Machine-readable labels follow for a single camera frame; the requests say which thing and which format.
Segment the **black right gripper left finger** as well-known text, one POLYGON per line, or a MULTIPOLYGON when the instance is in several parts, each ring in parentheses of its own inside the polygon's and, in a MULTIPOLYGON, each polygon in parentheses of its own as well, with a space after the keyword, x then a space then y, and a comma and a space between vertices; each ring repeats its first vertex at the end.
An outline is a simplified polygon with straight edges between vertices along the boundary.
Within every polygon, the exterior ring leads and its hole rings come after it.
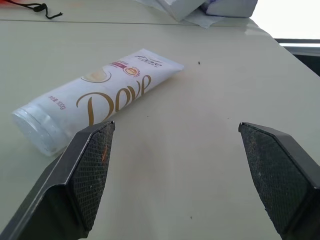
POLYGON ((79 131, 45 168, 0 238, 86 239, 105 189, 114 131, 114 121, 79 131))

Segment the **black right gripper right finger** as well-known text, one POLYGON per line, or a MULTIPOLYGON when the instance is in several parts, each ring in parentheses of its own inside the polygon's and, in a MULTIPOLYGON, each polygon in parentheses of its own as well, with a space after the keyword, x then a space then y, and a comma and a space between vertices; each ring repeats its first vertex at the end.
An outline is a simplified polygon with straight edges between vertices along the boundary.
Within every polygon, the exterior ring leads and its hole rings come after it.
POLYGON ((283 240, 320 238, 320 167, 289 134, 239 124, 250 174, 283 240))

